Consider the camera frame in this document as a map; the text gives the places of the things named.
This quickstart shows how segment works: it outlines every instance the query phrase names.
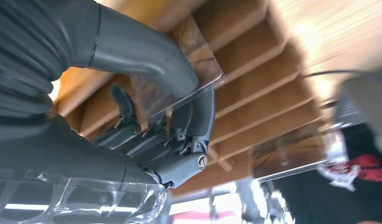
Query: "gray plastic device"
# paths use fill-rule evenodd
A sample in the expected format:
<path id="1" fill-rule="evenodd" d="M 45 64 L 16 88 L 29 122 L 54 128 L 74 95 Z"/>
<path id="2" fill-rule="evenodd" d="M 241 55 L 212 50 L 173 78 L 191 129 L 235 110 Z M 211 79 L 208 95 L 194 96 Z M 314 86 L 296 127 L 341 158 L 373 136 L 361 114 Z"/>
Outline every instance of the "gray plastic device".
<path id="1" fill-rule="evenodd" d="M 94 189 L 122 193 L 134 183 L 143 186 L 140 191 L 154 184 L 175 188 L 207 165 L 214 90 L 175 110 L 169 131 L 162 116 L 141 133 L 131 99 L 116 86 L 112 96 L 121 123 L 90 141 L 50 112 L 51 82 L 71 66 L 144 75 L 179 98 L 198 86 L 192 67 L 171 39 L 93 0 L 0 0 L 0 223 L 40 222 L 36 217 L 41 214 L 33 209 L 17 210 L 9 204 L 48 206 L 56 195 L 53 183 L 64 186 L 67 203 L 79 208 L 62 216 L 63 207 L 51 202 L 45 217 L 61 216 L 50 222 L 125 223 L 128 216 L 146 220 L 140 198 L 134 196 L 126 202 L 138 212 L 125 218 L 103 209 L 105 205 L 92 209 L 100 212 L 99 218 L 85 215 L 83 206 L 111 200 L 103 200 L 110 196 L 99 191 L 99 199 L 87 203 L 94 197 L 87 183 L 93 180 Z M 30 176 L 34 179 L 25 181 Z M 82 184 L 70 188 L 72 180 Z M 162 202 L 161 194 L 157 197 Z M 122 202 L 112 203 L 117 207 Z"/>
<path id="2" fill-rule="evenodd" d="M 340 85 L 334 121 L 340 128 L 368 123 L 382 152 L 382 68 Z"/>

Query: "transparent plastic sheet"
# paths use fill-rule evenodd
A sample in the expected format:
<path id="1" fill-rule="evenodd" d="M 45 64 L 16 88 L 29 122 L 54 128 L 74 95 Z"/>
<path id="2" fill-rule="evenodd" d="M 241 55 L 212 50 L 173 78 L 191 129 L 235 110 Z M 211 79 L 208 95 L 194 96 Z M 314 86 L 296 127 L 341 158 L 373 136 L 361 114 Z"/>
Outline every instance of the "transparent plastic sheet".
<path id="1" fill-rule="evenodd" d="M 193 17 L 177 25 L 170 37 L 175 40 L 186 55 L 199 79 L 198 88 L 185 98 L 176 98 L 156 87 L 142 76 L 130 76 L 135 93 L 136 106 L 141 122 L 151 122 L 156 115 L 172 110 L 190 102 L 199 94 L 226 81 L 212 50 L 205 41 Z"/>
<path id="2" fill-rule="evenodd" d="M 0 224 L 124 223 L 156 218 L 167 192 L 159 184 L 121 183 L 0 168 Z"/>

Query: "wooden board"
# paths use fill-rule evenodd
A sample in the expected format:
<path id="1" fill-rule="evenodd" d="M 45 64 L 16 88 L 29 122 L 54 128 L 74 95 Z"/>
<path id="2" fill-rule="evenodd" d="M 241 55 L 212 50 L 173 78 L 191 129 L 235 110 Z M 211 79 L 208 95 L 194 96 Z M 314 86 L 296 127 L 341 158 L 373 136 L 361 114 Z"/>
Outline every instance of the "wooden board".
<path id="1" fill-rule="evenodd" d="M 277 38 L 273 29 L 265 19 L 214 54 L 228 82 L 282 52 L 285 42 Z"/>
<path id="2" fill-rule="evenodd" d="M 113 73 L 85 69 L 83 75 L 93 77 L 93 82 L 80 85 L 70 97 L 63 98 L 58 104 L 58 113 L 62 116 L 69 115 L 79 105 L 86 101 L 97 89 L 113 77 Z"/>
<path id="3" fill-rule="evenodd" d="M 283 52 L 245 75 L 216 90 L 216 118 L 294 80 L 301 58 L 292 44 Z"/>
<path id="4" fill-rule="evenodd" d="M 266 11 L 266 0 L 210 0 L 194 18 L 214 52 L 261 22 Z"/>
<path id="5" fill-rule="evenodd" d="M 319 120 L 314 102 L 311 101 L 299 108 L 268 120 L 245 132 L 228 138 L 215 145 L 221 159 L 230 158 L 252 147 L 271 140 L 277 136 L 288 133 L 306 124 Z"/>
<path id="6" fill-rule="evenodd" d="M 278 88 L 215 120 L 210 144 L 214 145 L 311 101 L 300 79 Z"/>

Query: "metal screw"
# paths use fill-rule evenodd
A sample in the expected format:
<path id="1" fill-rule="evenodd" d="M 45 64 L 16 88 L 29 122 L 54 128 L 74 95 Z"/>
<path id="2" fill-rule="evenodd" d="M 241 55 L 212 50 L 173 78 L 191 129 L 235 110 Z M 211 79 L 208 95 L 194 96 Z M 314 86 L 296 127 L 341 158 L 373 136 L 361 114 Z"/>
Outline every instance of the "metal screw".
<path id="1" fill-rule="evenodd" d="M 198 168 L 199 169 L 205 169 L 206 166 L 207 166 L 207 157 L 206 157 L 206 155 L 201 155 L 198 158 Z"/>

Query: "person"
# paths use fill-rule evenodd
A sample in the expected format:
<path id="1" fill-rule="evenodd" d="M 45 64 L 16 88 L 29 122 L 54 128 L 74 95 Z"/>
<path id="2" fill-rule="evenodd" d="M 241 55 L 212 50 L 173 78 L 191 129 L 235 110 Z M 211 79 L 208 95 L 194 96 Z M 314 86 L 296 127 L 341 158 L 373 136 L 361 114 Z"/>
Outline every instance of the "person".
<path id="1" fill-rule="evenodd" d="M 382 223 L 382 154 L 367 124 L 342 129 L 349 161 L 342 172 L 357 169 L 348 189 L 313 170 L 274 180 L 297 224 Z M 338 167 L 328 167 L 332 172 Z"/>

